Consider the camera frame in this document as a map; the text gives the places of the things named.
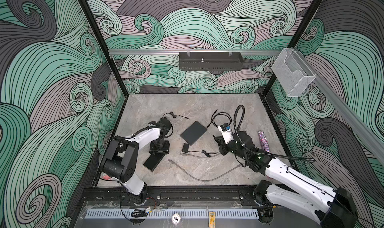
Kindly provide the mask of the black network switch box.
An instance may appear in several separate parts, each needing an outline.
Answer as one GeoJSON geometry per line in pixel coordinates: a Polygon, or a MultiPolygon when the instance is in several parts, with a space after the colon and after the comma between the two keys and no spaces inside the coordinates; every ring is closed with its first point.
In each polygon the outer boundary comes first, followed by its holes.
{"type": "Polygon", "coordinates": [[[151,156],[144,162],[143,166],[153,173],[165,156],[166,154],[164,153],[151,154],[151,156]]]}

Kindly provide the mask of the dark grey box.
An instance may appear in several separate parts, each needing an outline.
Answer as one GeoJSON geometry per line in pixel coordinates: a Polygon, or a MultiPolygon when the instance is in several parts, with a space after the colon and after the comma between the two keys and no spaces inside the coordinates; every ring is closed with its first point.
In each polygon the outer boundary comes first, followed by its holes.
{"type": "Polygon", "coordinates": [[[207,131],[207,128],[200,124],[198,121],[195,121],[191,126],[189,126],[183,133],[181,133],[181,138],[189,145],[193,145],[201,136],[203,136],[207,131]]]}

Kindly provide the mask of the black power adapter with cable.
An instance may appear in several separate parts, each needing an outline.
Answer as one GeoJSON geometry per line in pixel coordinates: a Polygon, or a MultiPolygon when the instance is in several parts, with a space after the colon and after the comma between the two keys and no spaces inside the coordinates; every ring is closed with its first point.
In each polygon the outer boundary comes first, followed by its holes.
{"type": "Polygon", "coordinates": [[[183,155],[190,155],[190,156],[193,156],[193,157],[197,157],[197,158],[211,158],[211,157],[214,157],[215,155],[218,155],[219,152],[207,152],[205,150],[201,150],[201,151],[189,151],[189,147],[190,145],[185,143],[183,144],[183,148],[182,148],[182,154],[183,155]]]}

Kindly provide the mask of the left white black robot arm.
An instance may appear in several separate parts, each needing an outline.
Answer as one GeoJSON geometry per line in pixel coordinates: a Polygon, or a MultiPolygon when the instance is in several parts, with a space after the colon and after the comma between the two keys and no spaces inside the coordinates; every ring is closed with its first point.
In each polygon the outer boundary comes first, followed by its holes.
{"type": "Polygon", "coordinates": [[[165,155],[169,154],[170,142],[166,138],[172,128],[172,123],[163,117],[159,121],[151,121],[147,127],[130,136],[115,136],[100,164],[100,169],[105,174],[102,179],[120,184],[131,195],[134,203],[145,203],[148,186],[136,174],[139,151],[150,146],[150,157],[144,162],[144,166],[153,172],[165,155]]]}

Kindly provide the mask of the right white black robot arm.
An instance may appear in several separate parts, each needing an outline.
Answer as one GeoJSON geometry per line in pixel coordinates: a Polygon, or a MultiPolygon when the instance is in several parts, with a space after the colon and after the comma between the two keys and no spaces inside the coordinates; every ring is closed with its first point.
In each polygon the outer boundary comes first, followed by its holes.
{"type": "Polygon", "coordinates": [[[252,195],[262,209],[257,212],[259,221],[268,224],[273,220],[273,208],[282,206],[313,220],[323,228],[353,228],[358,212],[352,195],[344,188],[333,189],[296,171],[293,165],[282,162],[277,155],[255,147],[252,138],[240,131],[241,122],[226,112],[214,112],[211,124],[220,132],[215,137],[221,155],[231,153],[243,168],[250,168],[284,185],[279,187],[262,180],[252,195]]]}

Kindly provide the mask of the glitter purple microphone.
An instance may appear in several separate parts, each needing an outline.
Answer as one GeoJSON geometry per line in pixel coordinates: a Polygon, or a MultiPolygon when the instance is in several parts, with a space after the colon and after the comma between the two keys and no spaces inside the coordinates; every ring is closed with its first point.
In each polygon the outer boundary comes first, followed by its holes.
{"type": "Polygon", "coordinates": [[[259,140],[260,140],[262,149],[270,153],[271,151],[270,151],[269,143],[267,141],[265,133],[262,130],[260,130],[258,131],[258,135],[259,135],[259,140]]]}

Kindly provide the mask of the yellow label tag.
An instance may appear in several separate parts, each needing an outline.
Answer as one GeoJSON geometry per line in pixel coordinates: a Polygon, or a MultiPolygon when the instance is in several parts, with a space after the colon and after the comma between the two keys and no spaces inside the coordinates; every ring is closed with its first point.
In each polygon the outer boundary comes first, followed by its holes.
{"type": "Polygon", "coordinates": [[[215,227],[216,227],[216,213],[209,212],[209,228],[215,228],[215,227]]]}

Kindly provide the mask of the round white sticker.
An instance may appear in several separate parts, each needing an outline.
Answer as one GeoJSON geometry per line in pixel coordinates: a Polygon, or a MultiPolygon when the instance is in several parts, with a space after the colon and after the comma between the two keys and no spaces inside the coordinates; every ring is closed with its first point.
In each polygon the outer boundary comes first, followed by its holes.
{"type": "Polygon", "coordinates": [[[171,221],[174,225],[178,225],[181,222],[181,216],[178,213],[173,214],[171,221]]]}

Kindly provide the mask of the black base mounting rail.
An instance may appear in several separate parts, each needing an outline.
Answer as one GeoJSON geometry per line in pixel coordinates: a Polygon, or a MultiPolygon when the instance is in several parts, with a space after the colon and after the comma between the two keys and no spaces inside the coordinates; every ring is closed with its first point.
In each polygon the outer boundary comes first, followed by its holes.
{"type": "Polygon", "coordinates": [[[149,186],[140,195],[123,188],[89,188],[83,191],[81,202],[123,202],[124,206],[146,201],[149,205],[170,206],[177,202],[235,202],[242,206],[269,205],[265,195],[257,194],[255,185],[238,186],[149,186]]]}

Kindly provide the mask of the black perforated wall tray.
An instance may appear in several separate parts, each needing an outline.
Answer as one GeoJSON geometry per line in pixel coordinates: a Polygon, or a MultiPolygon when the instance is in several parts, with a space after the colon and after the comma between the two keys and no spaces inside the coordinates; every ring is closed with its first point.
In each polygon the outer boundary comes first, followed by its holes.
{"type": "Polygon", "coordinates": [[[179,53],[179,68],[184,71],[239,71],[244,64],[240,52],[198,52],[179,53]]]}

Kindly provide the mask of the clear acrylic wall holder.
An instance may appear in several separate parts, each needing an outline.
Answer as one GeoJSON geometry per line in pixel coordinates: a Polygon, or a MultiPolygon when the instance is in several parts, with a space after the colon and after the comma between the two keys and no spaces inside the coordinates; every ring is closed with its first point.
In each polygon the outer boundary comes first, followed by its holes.
{"type": "Polygon", "coordinates": [[[316,78],[304,55],[294,48],[281,51],[272,71],[288,97],[299,97],[316,78]]]}

